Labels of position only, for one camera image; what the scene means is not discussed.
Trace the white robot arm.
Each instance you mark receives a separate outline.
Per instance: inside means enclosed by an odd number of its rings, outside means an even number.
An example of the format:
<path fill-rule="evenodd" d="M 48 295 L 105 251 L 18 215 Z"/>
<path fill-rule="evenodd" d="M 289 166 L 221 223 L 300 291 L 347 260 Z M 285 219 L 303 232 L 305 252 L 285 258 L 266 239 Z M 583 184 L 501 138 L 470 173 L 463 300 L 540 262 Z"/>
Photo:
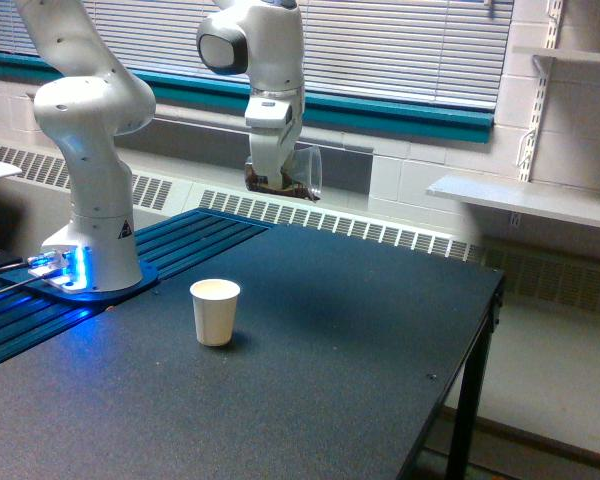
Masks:
<path fill-rule="evenodd" d="M 316 199 L 314 168 L 296 141 L 304 113 L 304 42 L 293 1 L 222 1 L 200 25 L 197 49 L 220 75 L 244 74 L 252 191 Z M 106 46 L 79 1 L 21 1 L 18 12 L 39 55 L 60 73 L 40 87 L 34 116 L 64 156 L 69 223 L 42 244 L 61 265 L 52 285 L 69 294 L 126 289 L 142 280 L 134 239 L 130 168 L 114 140 L 148 125 L 151 87 Z"/>

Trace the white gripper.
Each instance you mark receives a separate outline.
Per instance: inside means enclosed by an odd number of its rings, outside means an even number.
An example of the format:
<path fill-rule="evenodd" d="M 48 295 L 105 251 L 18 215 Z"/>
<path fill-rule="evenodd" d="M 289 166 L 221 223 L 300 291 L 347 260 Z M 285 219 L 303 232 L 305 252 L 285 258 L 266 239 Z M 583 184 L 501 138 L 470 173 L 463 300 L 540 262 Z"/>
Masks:
<path fill-rule="evenodd" d="M 251 163 L 269 186 L 281 186 L 281 169 L 290 158 L 302 129 L 304 88 L 265 91 L 253 88 L 245 111 Z"/>

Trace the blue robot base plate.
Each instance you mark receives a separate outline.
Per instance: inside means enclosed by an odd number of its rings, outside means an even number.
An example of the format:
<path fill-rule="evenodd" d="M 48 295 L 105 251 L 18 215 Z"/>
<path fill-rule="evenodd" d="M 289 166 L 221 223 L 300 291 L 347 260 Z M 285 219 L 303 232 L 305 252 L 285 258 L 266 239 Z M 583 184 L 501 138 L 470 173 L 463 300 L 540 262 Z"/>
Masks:
<path fill-rule="evenodd" d="M 89 304 L 89 305 L 116 305 L 126 299 L 132 298 L 135 295 L 142 293 L 151 288 L 158 282 L 158 270 L 148 262 L 140 262 L 142 280 L 134 286 L 116 291 L 101 291 L 101 290 L 85 290 L 77 293 L 67 293 L 59 288 L 56 288 L 49 282 L 37 280 L 24 286 L 27 292 L 39 294 L 48 299 L 72 303 L 72 304 Z M 32 275 L 28 273 L 29 268 L 23 267 L 12 269 L 9 271 L 0 272 L 0 280 L 8 284 L 22 282 Z"/>

